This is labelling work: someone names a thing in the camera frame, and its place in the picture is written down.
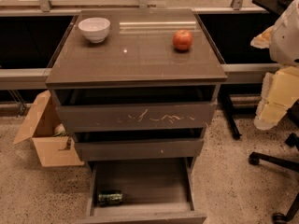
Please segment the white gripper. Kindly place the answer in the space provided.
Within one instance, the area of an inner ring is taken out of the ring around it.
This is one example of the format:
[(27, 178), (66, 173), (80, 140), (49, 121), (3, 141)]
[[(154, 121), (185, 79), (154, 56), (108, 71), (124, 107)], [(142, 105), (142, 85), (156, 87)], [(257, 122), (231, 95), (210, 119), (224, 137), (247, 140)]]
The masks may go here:
[[(250, 45), (257, 49), (268, 49), (273, 27), (270, 26), (255, 36)], [(289, 108), (299, 99), (299, 69), (289, 66), (267, 73), (263, 79), (261, 101), (256, 110), (254, 125), (259, 130), (275, 127)]]

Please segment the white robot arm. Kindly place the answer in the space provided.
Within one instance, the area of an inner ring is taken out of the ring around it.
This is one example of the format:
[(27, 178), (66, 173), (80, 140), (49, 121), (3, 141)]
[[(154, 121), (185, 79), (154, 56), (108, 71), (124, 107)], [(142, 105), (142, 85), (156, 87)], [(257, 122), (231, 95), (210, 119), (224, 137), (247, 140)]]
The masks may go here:
[(254, 119), (257, 129), (269, 130), (299, 100), (299, 0), (293, 0), (275, 24), (255, 36), (250, 44), (269, 49), (271, 60), (281, 65), (275, 74), (265, 74), (262, 100)]

